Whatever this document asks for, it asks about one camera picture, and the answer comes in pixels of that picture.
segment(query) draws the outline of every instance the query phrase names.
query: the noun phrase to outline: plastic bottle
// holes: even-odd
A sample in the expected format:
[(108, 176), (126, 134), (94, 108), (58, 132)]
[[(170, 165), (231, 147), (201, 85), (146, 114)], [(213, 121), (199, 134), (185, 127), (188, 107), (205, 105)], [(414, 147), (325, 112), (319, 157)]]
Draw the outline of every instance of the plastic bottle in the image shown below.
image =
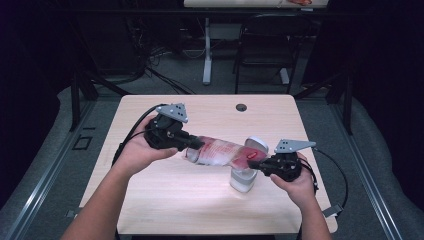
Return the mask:
[(198, 150), (187, 148), (185, 157), (192, 163), (211, 166), (231, 166), (234, 169), (248, 168), (247, 161), (260, 161), (267, 153), (259, 149), (236, 143), (199, 136), (205, 144)]
[(230, 185), (239, 192), (248, 192), (254, 184), (257, 170), (250, 169), (247, 161), (260, 161), (267, 157), (268, 146), (251, 136), (245, 145), (221, 139), (199, 136), (205, 144), (198, 150), (187, 148), (185, 157), (192, 163), (211, 166), (231, 166)]

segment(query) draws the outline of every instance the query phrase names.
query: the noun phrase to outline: wooden table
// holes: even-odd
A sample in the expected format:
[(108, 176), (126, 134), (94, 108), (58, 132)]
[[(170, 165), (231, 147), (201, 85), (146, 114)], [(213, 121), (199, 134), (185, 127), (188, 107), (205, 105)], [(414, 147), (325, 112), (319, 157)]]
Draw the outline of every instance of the wooden table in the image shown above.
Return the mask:
[[(125, 96), (118, 107), (80, 206), (83, 207), (111, 167), (120, 142), (137, 119), (160, 103), (185, 103), (189, 122), (183, 130), (243, 145), (251, 135), (273, 154), (281, 138), (308, 140), (294, 99), (289, 95), (148, 95)], [(247, 110), (240, 112), (242, 103)], [(330, 202), (310, 148), (301, 150), (318, 178), (317, 199)], [(230, 167), (199, 166), (183, 152), (156, 161), (130, 181), (118, 231), (129, 235), (244, 235), (296, 233), (299, 209), (286, 192), (262, 172), (248, 193), (230, 184)], [(331, 232), (334, 217), (327, 218)]]

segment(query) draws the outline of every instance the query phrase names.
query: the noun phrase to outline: chair leg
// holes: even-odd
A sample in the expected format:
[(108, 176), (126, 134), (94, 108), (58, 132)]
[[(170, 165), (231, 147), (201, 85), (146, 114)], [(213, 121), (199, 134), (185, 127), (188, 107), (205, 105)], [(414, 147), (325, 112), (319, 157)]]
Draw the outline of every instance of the chair leg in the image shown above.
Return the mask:
[(286, 94), (290, 94), (290, 89), (291, 89), (291, 85), (293, 83), (293, 78), (294, 78), (294, 72), (296, 70), (296, 66), (293, 66), (292, 69), (290, 69), (290, 79), (289, 79), (289, 85), (287, 85), (287, 90), (286, 90)]
[(238, 58), (236, 56), (236, 59), (234, 60), (234, 64), (233, 64), (233, 74), (236, 72), (236, 66), (238, 65)]
[(238, 94), (238, 84), (239, 84), (239, 76), (240, 76), (240, 65), (237, 63), (236, 65), (234, 65), (234, 67), (236, 68), (236, 86), (235, 86), (234, 93), (235, 94)]

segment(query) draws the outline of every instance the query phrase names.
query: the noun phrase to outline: white object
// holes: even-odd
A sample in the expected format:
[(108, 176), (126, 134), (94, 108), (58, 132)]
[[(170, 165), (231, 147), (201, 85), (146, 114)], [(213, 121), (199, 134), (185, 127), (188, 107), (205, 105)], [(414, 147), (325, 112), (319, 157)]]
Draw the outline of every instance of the white object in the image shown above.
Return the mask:
[[(262, 141), (260, 138), (255, 136), (250, 136), (244, 142), (244, 146), (258, 149), (264, 153), (268, 153), (268, 145)], [(246, 193), (252, 189), (255, 184), (255, 178), (258, 174), (258, 170), (254, 169), (244, 169), (237, 170), (231, 169), (231, 179), (230, 185), (239, 192)]]
[(185, 158), (194, 164), (231, 166), (244, 170), (249, 168), (248, 161), (260, 161), (267, 156), (267, 152), (258, 144), (249, 147), (206, 136), (198, 138), (205, 144), (200, 149), (187, 148), (185, 152)]
[(290, 78), (289, 78), (289, 75), (287, 74), (287, 68), (282, 68), (280, 70), (280, 79), (283, 84), (290, 83)]
[(211, 57), (211, 38), (209, 35), (209, 18), (205, 19), (205, 67), (203, 69), (203, 84), (211, 84), (212, 57)]

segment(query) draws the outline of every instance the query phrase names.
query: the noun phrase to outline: gray carpet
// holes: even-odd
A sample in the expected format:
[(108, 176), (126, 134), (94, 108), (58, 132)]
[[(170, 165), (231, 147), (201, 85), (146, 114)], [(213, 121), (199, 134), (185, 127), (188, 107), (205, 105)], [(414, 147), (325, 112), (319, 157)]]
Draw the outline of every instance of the gray carpet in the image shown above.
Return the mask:
[[(202, 58), (193, 59), (184, 55), (165, 54), (161, 56), (159, 64), (153, 68), (165, 76), (183, 82), (196, 94), (231, 94), (234, 91), (234, 75), (231, 73), (234, 51), (231, 47), (226, 48), (225, 43), (221, 44), (221, 48), (214, 51), (212, 83), (209, 86), (202, 84)], [(305, 66), (306, 59), (307, 51), (301, 59), (301, 66)], [(292, 93), (302, 90), (299, 85), (301, 76), (302, 68), (296, 75)], [(145, 74), (137, 81), (119, 86), (134, 94), (176, 94), (169, 85), (156, 77), (150, 77), (149, 74)], [(247, 92), (257, 89), (248, 85), (243, 87)], [(29, 219), (28, 227), (19, 235), (21, 238), (58, 239), (72, 221), (65, 215), (68, 210), (78, 208), (120, 99), (103, 86), (97, 86), (97, 89), (101, 94), (98, 101), (90, 103), (81, 99), (84, 109), (88, 109), (86, 118), (83, 119), (76, 133), (78, 136), (73, 136), (54, 184), (49, 187), (40, 208), (36, 209), (34, 218)], [(262, 91), (275, 91), (275, 89), (271, 86), (268, 89), (265, 87)], [(316, 141), (319, 149), (337, 160), (349, 180), (349, 199), (345, 210), (338, 218), (339, 228), (333, 237), (334, 239), (386, 239), (388, 237), (382, 227), (382, 220), (376, 214), (374, 203), (370, 200), (370, 194), (364, 188), (354, 164), (352, 150), (346, 142), (343, 129), (338, 125), (339, 119), (335, 114), (338, 112), (338, 107), (325, 103), (323, 100), (325, 92), (326, 90), (322, 89), (308, 99), (297, 101), (297, 104), (309, 139)], [(57, 159), (59, 150), (66, 139), (72, 137), (72, 134), (68, 132), (71, 126), (69, 89), (63, 91), (59, 97), (62, 107), (54, 127), (23, 181), (5, 207), (1, 209), (0, 239), (6, 239), (9, 231), (16, 227), (13, 224), (19, 219), (19, 214), (38, 181), (50, 164)], [(402, 238), (422, 239), (424, 236), (423, 212), (415, 208), (402, 194), (399, 184), (391, 173), (390, 154), (384, 140), (366, 111), (356, 101), (353, 105), (352, 130), (354, 140), (364, 156)], [(74, 146), (77, 141), (75, 138), (78, 137), (83, 139)], [(72, 150), (75, 147), (83, 148), (85, 146), (83, 141), (87, 139), (91, 139), (91, 142), (86, 150)], [(341, 204), (345, 187), (340, 172), (326, 157), (319, 153), (315, 153), (315, 157), (331, 203)], [(278, 235), (275, 238), (295, 239), (295, 235)]]

